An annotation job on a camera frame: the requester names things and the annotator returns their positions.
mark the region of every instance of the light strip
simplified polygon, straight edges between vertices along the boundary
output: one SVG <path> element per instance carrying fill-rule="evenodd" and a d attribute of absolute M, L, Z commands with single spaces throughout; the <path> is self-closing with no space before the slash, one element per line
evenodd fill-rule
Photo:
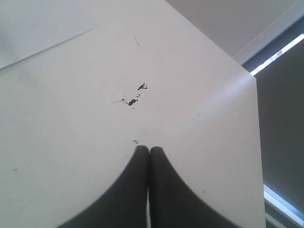
<path fill-rule="evenodd" d="M 254 69 L 253 71 L 251 71 L 250 72 L 251 75 L 253 75 L 253 76 L 256 75 L 258 72 L 260 72 L 261 70 L 263 70 L 266 66 L 268 66 L 273 61 L 275 61 L 276 59 L 278 59 L 281 55 L 283 55 L 286 51 L 288 51 L 289 49 L 291 49 L 294 45 L 296 45 L 297 43 L 299 43 L 303 39 L 304 39 L 304 34 L 299 35 L 296 39 L 294 39 L 293 41 L 291 41 L 289 44 L 287 44 L 280 51 L 278 51 L 273 56 L 271 56 L 263 64 L 259 65 L 256 69 Z"/>
<path fill-rule="evenodd" d="M 295 215 L 290 209 L 288 209 L 286 206 L 284 206 L 282 203 L 280 203 L 278 200 L 276 200 L 274 197 L 272 197 L 266 191 L 264 191 L 264 199 L 268 204 L 270 204 L 278 212 L 280 212 L 281 214 L 283 213 L 283 215 L 285 215 L 287 218 L 289 218 L 291 221 L 293 221 L 293 223 L 295 223 L 298 227 L 302 228 L 304 226 L 304 221 L 300 217 Z"/>

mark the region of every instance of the white table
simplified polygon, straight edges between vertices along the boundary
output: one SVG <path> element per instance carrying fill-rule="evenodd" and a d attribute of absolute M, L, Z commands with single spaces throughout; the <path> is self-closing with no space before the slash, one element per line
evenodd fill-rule
<path fill-rule="evenodd" d="M 67 221 L 134 140 L 164 147 L 228 219 L 265 227 L 255 79 L 164 0 L 82 4 L 98 28 L 0 72 L 0 227 Z"/>

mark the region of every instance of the dark roller blind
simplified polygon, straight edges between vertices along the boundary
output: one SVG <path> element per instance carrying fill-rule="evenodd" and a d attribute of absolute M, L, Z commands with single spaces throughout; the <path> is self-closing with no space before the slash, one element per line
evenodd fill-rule
<path fill-rule="evenodd" d="M 304 40 L 256 75 L 264 184 L 304 212 Z"/>

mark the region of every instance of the scratch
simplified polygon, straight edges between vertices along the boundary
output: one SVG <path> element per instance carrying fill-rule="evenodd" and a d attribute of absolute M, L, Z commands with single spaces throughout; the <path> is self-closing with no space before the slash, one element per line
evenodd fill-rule
<path fill-rule="evenodd" d="M 138 43 L 138 41 L 137 41 L 137 39 L 136 39 L 136 37 L 135 37 L 134 33 L 132 33 L 132 35 L 133 35 L 133 37 L 134 37 L 134 39 L 135 39 L 135 41 L 136 41 L 136 43 L 137 43 L 137 46 L 139 46 L 139 47 L 140 47 L 140 45 L 139 45 L 139 43 Z"/>

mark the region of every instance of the white paper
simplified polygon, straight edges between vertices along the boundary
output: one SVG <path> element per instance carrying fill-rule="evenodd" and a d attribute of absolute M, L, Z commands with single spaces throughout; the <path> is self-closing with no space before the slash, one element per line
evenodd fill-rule
<path fill-rule="evenodd" d="M 72 0 L 0 0 L 0 70 L 96 26 Z"/>

